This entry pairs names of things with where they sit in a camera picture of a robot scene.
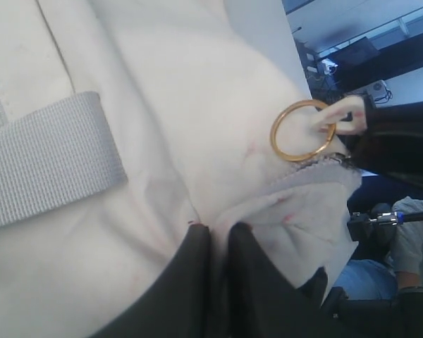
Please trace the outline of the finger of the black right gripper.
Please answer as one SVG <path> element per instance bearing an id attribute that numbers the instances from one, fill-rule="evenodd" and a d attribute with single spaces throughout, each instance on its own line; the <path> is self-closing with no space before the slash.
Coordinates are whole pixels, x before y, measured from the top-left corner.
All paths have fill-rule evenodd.
<path id="1" fill-rule="evenodd" d="M 423 101 L 376 108 L 367 104 L 367 129 L 348 138 L 358 168 L 423 189 Z"/>

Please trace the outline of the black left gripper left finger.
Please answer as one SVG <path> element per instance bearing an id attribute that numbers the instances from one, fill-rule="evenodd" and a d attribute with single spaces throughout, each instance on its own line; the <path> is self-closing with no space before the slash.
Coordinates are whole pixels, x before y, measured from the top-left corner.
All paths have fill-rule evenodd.
<path id="1" fill-rule="evenodd" d="M 95 337 L 225 337 L 224 264 L 210 229 L 191 225 L 170 263 L 129 308 Z"/>

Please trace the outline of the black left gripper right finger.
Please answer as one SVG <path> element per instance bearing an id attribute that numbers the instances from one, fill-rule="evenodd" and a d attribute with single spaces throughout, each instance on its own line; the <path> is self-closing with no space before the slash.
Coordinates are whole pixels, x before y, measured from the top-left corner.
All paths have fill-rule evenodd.
<path id="1" fill-rule="evenodd" d="M 228 239 L 228 298 L 232 337 L 327 337 L 320 313 L 328 277 L 323 268 L 294 287 L 270 261 L 248 225 Z"/>

